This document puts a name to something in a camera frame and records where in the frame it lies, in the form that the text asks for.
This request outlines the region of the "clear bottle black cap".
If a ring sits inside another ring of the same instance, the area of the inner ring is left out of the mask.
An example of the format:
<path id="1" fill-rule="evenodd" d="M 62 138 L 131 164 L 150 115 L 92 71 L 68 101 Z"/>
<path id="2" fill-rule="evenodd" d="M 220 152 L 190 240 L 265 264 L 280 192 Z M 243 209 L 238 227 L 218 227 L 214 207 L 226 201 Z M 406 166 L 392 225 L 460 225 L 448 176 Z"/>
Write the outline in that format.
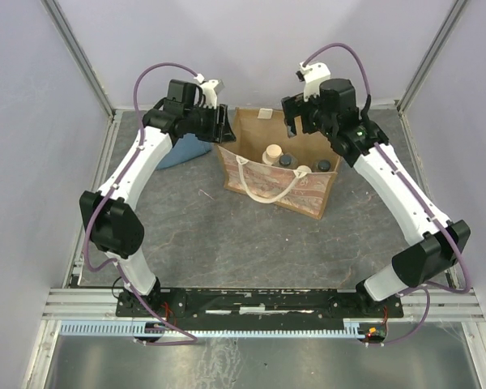
<path id="1" fill-rule="evenodd" d="M 290 153 L 285 153 L 280 156 L 275 165 L 283 169 L 297 169 L 299 163 L 295 156 Z"/>

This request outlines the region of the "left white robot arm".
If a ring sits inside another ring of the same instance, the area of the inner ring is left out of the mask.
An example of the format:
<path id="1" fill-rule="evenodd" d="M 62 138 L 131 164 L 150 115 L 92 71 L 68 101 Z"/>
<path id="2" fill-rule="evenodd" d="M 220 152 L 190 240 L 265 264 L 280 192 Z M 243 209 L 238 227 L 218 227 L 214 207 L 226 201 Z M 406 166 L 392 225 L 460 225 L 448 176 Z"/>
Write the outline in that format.
<path id="1" fill-rule="evenodd" d="M 171 80 L 167 95 L 143 115 L 142 129 L 110 178 L 79 199 L 84 260 L 90 260 L 89 246 L 94 244 L 108 255 L 105 263 L 120 272 L 128 297 L 141 297 L 151 308 L 161 304 L 160 282 L 143 255 L 145 231 L 135 208 L 157 165 L 179 139 L 192 134 L 207 143 L 235 140 L 228 108 L 218 102 L 222 88 L 221 80 L 200 76 L 192 83 Z"/>

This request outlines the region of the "brown canvas tote bag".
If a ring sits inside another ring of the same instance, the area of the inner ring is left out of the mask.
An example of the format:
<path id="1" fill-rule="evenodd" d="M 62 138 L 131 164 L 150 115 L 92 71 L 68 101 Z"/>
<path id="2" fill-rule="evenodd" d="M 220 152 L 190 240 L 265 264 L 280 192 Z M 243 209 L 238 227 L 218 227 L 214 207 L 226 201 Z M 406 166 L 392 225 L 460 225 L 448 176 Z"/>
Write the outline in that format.
<path id="1" fill-rule="evenodd" d="M 312 217 L 322 218 L 330 189 L 337 178 L 342 158 L 320 133 L 304 134 L 296 120 L 297 135 L 287 136 L 284 114 L 273 109 L 236 108 L 232 130 L 236 142 L 222 143 L 217 154 L 224 171 L 224 188 L 241 193 L 256 203 L 274 204 Z M 278 144 L 283 154 L 295 156 L 300 165 L 311 168 L 316 160 L 332 164 L 329 173 L 302 173 L 262 163 L 262 153 Z"/>

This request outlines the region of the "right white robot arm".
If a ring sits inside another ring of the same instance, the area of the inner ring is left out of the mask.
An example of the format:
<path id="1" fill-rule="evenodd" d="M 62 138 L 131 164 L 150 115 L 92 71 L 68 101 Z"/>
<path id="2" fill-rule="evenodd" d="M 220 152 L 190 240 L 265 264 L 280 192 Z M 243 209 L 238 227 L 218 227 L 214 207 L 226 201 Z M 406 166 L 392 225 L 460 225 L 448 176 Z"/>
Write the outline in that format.
<path id="1" fill-rule="evenodd" d="M 370 119 L 369 107 L 358 108 L 350 80 L 325 80 L 314 96 L 287 96 L 281 105 L 289 136 L 296 135 L 297 122 L 305 134 L 322 134 L 377 192 L 409 245 L 390 265 L 356 285 L 361 305 L 376 306 L 432 284 L 434 276 L 463 265 L 463 250 L 471 236 L 468 224 L 453 222 L 418 187 L 387 135 Z"/>

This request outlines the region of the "clear square perfume bottle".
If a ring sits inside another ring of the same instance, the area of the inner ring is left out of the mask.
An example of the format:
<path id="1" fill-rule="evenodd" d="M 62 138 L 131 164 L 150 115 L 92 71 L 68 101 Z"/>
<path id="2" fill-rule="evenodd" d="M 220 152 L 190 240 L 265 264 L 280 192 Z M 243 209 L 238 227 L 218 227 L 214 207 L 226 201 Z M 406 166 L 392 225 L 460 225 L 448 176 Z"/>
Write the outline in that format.
<path id="1" fill-rule="evenodd" d="M 332 164 L 326 159 L 316 160 L 312 166 L 312 171 L 314 173 L 329 173 L 331 170 Z"/>

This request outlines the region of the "peach lotion bottle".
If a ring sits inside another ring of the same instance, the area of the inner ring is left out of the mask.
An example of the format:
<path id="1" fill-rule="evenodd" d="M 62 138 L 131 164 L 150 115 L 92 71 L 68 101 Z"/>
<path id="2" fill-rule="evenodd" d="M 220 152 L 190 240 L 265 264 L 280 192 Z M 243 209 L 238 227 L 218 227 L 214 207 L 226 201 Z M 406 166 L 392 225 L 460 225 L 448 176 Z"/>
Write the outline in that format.
<path id="1" fill-rule="evenodd" d="M 262 163 L 272 166 L 276 164 L 283 155 L 283 150 L 278 144 L 270 144 L 262 153 Z"/>

